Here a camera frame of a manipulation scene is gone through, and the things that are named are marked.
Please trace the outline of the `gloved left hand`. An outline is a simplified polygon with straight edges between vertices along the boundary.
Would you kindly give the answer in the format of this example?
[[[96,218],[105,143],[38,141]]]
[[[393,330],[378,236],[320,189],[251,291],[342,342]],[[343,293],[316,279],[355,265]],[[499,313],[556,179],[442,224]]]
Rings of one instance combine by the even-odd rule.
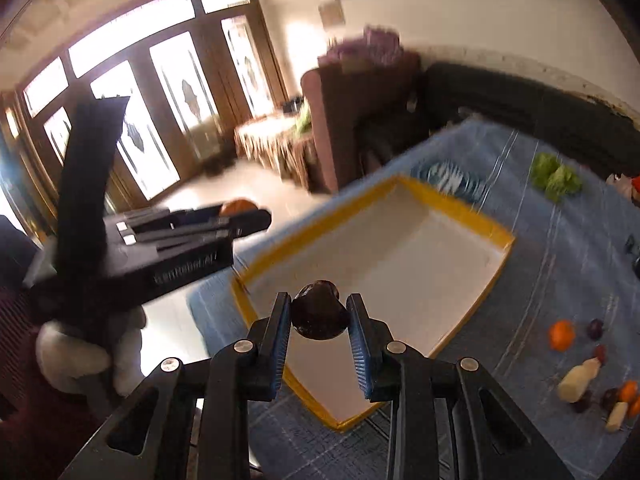
[[[56,390],[80,393],[78,379],[113,372],[113,387],[120,396],[128,396],[142,382],[142,330],[146,315],[142,307],[114,316],[107,333],[113,350],[72,336],[58,321],[40,327],[35,356],[40,372]]]

